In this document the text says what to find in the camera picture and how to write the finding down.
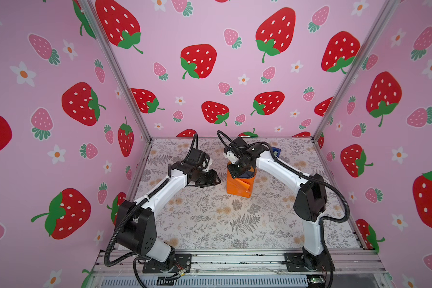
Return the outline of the navy blue gift box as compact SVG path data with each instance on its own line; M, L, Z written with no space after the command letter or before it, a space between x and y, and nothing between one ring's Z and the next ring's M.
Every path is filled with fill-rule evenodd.
M239 179L252 179L256 176L256 169L245 171L243 174L238 175L237 178Z

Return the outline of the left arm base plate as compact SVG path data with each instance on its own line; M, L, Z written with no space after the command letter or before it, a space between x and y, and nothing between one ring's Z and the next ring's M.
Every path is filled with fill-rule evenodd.
M144 264L144 274L175 274L180 271L188 271L192 265L192 254L171 254L165 262L151 259Z

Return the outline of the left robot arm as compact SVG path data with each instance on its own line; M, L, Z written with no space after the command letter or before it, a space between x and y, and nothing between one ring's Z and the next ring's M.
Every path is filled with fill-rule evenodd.
M167 175L150 192L132 202L123 202L106 252L119 244L131 251L128 256L138 255L172 266L175 250L158 239L156 215L175 194L188 186L219 185L221 180L217 172L210 169L211 163L206 152L192 148L183 160L168 165Z

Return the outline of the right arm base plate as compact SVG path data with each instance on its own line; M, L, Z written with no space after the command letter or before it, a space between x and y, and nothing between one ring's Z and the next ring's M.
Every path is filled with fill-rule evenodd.
M314 256L307 251L302 253L284 253L284 261L289 272L334 272L335 266L331 256L323 251Z

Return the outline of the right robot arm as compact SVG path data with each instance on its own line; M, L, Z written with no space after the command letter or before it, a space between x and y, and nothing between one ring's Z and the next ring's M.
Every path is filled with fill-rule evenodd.
M323 177L305 174L283 162L265 142L247 144L238 137L225 145L224 156L230 161L228 170L231 177L239 178L251 168L260 169L294 192L294 211L302 220L304 229L304 257L315 261L323 257L326 248L321 218L328 201Z

